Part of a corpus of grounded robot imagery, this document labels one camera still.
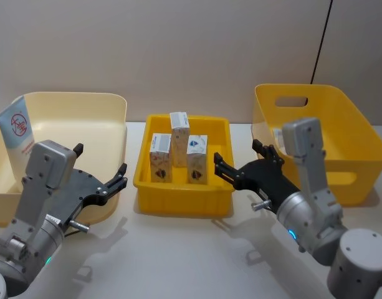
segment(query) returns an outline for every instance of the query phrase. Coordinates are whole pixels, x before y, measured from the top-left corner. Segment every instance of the gray wall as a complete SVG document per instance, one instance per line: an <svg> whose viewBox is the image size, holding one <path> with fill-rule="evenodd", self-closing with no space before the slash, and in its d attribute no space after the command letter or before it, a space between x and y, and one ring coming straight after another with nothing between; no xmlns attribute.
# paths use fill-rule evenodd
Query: gray wall
<svg viewBox="0 0 382 299"><path fill-rule="evenodd" d="M382 0L334 0L314 83L339 87L382 125Z"/></svg>
<svg viewBox="0 0 382 299"><path fill-rule="evenodd" d="M127 120L252 117L254 86L310 83L330 0L0 0L0 110L34 91L113 92ZM382 124L382 0L335 0L314 83Z"/></svg>

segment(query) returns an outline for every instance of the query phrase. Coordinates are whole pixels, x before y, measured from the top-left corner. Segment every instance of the blue led light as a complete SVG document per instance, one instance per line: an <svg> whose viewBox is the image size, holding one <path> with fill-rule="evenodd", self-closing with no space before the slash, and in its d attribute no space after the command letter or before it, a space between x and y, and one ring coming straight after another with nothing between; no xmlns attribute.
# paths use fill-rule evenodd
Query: blue led light
<svg viewBox="0 0 382 299"><path fill-rule="evenodd" d="M293 239L296 240L296 234L294 231L292 231L291 229L288 230L289 234L293 237Z"/></svg>

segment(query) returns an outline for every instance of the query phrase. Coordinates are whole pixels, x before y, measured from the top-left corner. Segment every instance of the cream plastic bin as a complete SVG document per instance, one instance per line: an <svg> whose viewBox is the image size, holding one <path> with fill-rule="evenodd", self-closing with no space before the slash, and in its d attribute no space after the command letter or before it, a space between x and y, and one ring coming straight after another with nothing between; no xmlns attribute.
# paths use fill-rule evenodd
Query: cream plastic bin
<svg viewBox="0 0 382 299"><path fill-rule="evenodd" d="M84 144L75 163L101 182L111 179L122 164L127 140L127 102L111 93L34 92L24 95L36 142L53 140L68 148ZM0 131L0 226L16 211L20 194ZM105 220L116 209L118 194L103 207L86 207L84 223Z"/></svg>

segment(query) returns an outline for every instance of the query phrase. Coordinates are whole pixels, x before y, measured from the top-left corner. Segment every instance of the bin handle hole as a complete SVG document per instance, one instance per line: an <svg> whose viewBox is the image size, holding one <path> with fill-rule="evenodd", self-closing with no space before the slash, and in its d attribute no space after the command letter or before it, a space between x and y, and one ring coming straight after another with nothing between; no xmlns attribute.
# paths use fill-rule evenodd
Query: bin handle hole
<svg viewBox="0 0 382 299"><path fill-rule="evenodd" d="M308 103L306 97L279 97L275 101L277 107L305 107Z"/></svg>

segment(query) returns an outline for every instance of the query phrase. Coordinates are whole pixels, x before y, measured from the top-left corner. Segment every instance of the printed label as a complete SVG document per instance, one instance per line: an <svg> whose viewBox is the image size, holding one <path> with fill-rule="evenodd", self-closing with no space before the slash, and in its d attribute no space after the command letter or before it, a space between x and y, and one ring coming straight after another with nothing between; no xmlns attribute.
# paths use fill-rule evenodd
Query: printed label
<svg viewBox="0 0 382 299"><path fill-rule="evenodd" d="M54 216L47 214L45 218L48 220L54 221L57 225L60 224L60 220L58 218L55 218Z"/></svg>
<svg viewBox="0 0 382 299"><path fill-rule="evenodd" d="M161 178L161 179L164 179L166 177L166 171L164 169L159 169L157 170L157 172L155 172L155 174Z"/></svg>
<svg viewBox="0 0 382 299"><path fill-rule="evenodd" d="M170 134L154 133L152 136L150 153L169 153L170 142Z"/></svg>
<svg viewBox="0 0 382 299"><path fill-rule="evenodd" d="M172 112L170 113L171 128L189 128L188 116L186 112Z"/></svg>
<svg viewBox="0 0 382 299"><path fill-rule="evenodd" d="M188 138L187 154L206 154L208 146L207 135L190 135Z"/></svg>
<svg viewBox="0 0 382 299"><path fill-rule="evenodd" d="M199 171L194 170L194 171L192 171L192 175L191 176L192 176L193 179L200 179L202 174Z"/></svg>
<svg viewBox="0 0 382 299"><path fill-rule="evenodd" d="M0 130L6 148L16 148L32 135L23 96L0 113Z"/></svg>

